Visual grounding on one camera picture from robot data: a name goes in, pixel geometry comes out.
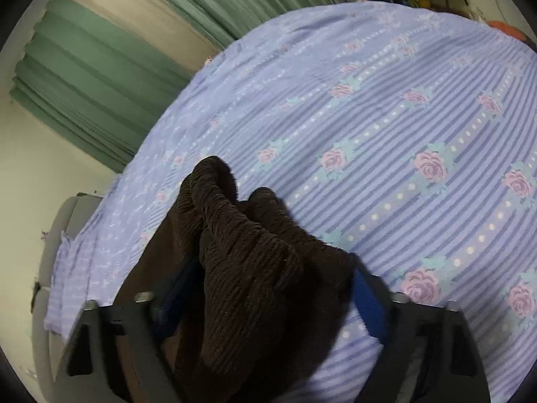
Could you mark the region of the dark brown fleece pants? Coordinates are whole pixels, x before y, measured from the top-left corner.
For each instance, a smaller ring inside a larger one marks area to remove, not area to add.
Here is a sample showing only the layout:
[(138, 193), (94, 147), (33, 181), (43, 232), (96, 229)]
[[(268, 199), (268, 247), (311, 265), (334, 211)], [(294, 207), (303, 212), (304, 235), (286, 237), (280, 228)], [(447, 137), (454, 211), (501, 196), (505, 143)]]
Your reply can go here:
[(310, 378), (349, 310), (353, 260), (311, 236), (266, 187), (239, 200), (211, 156), (179, 196), (115, 296), (197, 267), (176, 330), (176, 387), (185, 402), (270, 402)]

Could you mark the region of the grey padded headboard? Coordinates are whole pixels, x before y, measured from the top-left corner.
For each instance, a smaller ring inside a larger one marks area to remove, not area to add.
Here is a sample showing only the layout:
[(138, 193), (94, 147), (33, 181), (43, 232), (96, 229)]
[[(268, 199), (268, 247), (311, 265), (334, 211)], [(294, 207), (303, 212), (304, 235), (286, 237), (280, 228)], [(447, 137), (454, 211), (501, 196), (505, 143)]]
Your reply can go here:
[(60, 301), (55, 295), (58, 267), (71, 240), (80, 233), (98, 208), (102, 198), (79, 193), (59, 208), (53, 223), (43, 233), (44, 249), (31, 299), (32, 349), (36, 381), (46, 402), (53, 398), (55, 377), (64, 352), (59, 317)]

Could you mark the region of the blue floral bed sheet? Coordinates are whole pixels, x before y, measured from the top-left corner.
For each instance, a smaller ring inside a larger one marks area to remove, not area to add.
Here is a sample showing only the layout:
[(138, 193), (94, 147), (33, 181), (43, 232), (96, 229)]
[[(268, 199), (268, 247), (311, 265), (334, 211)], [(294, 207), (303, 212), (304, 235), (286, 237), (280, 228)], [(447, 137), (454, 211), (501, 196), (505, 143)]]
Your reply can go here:
[(536, 361), (536, 53), (484, 24), (381, 2), (281, 15), (204, 66), (58, 267), (67, 337), (109, 305), (203, 158), (412, 300), (457, 302), (491, 399)]

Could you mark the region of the green curtain left panel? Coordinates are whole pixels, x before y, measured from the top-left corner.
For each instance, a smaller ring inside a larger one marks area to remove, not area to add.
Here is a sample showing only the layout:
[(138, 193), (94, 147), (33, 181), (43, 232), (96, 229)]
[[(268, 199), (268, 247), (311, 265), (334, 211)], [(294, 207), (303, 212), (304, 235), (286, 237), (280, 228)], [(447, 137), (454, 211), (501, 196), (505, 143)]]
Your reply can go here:
[(115, 173), (191, 76), (73, 0), (51, 0), (14, 69), (11, 97)]

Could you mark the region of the orange metal stool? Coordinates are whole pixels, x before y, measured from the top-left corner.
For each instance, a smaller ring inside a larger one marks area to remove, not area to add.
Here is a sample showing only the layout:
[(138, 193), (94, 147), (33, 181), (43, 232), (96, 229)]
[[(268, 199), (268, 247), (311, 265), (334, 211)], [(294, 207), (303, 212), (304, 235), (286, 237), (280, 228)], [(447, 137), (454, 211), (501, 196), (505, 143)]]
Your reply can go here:
[(527, 40), (526, 34), (523, 33), (523, 31), (520, 31), (520, 29), (513, 27), (503, 21), (496, 21), (492, 20), (488, 22), (488, 25), (492, 28), (495, 28), (497, 30), (500, 30), (504, 34), (514, 37), (522, 42), (525, 42)]

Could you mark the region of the beige sheer curtain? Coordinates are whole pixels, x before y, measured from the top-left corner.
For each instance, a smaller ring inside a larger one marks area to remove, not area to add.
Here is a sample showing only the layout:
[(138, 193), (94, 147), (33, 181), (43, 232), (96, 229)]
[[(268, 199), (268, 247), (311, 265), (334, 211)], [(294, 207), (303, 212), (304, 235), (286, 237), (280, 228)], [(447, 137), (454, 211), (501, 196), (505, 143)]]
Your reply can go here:
[(146, 41), (194, 74), (219, 48), (163, 0), (73, 0)]

